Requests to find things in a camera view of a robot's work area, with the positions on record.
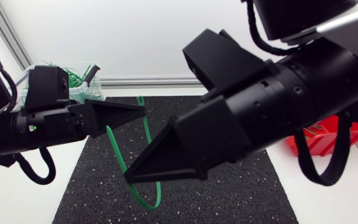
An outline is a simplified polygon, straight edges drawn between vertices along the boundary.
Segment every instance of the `speckled black mat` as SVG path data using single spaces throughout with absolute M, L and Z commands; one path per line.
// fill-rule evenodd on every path
M 135 97 L 108 101 L 137 104 Z M 184 114 L 195 96 L 145 97 L 152 136 L 170 114 Z M 114 130 L 122 156 L 132 163 L 147 145 L 141 119 Z M 155 203 L 155 184 L 138 184 Z M 146 211 L 130 195 L 107 134 L 88 139 L 55 215 L 54 223 L 297 223 L 266 152 L 209 172 L 207 181 L 162 182 L 162 203 Z

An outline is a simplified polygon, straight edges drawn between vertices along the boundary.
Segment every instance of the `green cable tie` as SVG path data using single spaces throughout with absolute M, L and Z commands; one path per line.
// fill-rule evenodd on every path
M 137 97 L 137 102 L 140 106 L 144 106 L 144 99 L 143 96 L 138 96 Z M 146 116 L 142 117 L 143 120 L 143 125 L 144 125 L 144 129 L 146 132 L 146 136 L 147 136 L 147 142 L 150 144 L 152 142 L 152 138 L 150 135 L 150 130 L 149 130 L 149 125 L 147 124 L 147 119 Z M 114 153 L 117 155 L 117 161 L 119 164 L 119 167 L 122 170 L 122 173 L 125 173 L 125 171 L 127 170 L 127 167 L 125 166 L 125 162 L 124 159 L 122 158 L 121 152 L 118 148 L 118 144 L 116 141 L 116 138 L 114 137 L 112 130 L 109 126 L 106 126 L 106 130 L 107 130 L 107 134 L 109 136 L 112 148 L 114 149 Z M 133 184 L 127 183 L 129 191 L 131 192 L 131 194 L 134 196 L 134 198 L 137 200 L 137 203 L 139 203 L 142 207 L 146 208 L 147 210 L 153 210 L 158 208 L 158 206 L 160 206 L 161 203 L 161 183 L 158 181 L 156 182 L 156 186 L 157 186 L 157 201 L 155 202 L 155 205 L 149 205 L 147 202 L 145 202 L 143 200 L 143 198 L 139 195 L 139 193 L 137 192 L 136 187 Z

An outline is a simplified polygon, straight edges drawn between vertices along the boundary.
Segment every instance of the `red bin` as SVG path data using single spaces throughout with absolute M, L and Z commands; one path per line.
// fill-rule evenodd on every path
M 312 156 L 325 156 L 334 152 L 336 133 L 338 129 L 338 117 L 333 115 L 318 123 L 319 129 L 310 127 L 303 132 L 306 136 L 310 154 Z M 351 145 L 358 141 L 358 123 L 353 123 L 351 128 Z M 298 156 L 298 148 L 293 136 L 286 138 L 285 142 L 291 147 L 293 153 Z

